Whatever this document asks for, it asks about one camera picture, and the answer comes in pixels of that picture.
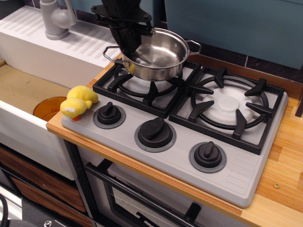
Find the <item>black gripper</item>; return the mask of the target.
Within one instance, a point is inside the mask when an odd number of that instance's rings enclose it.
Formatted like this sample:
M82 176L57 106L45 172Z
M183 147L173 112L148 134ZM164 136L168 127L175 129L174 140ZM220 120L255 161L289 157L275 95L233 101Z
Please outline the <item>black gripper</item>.
M135 52L142 44L141 35L154 34L151 15L140 8L139 0L103 0L91 7L96 23L110 28L123 54Z

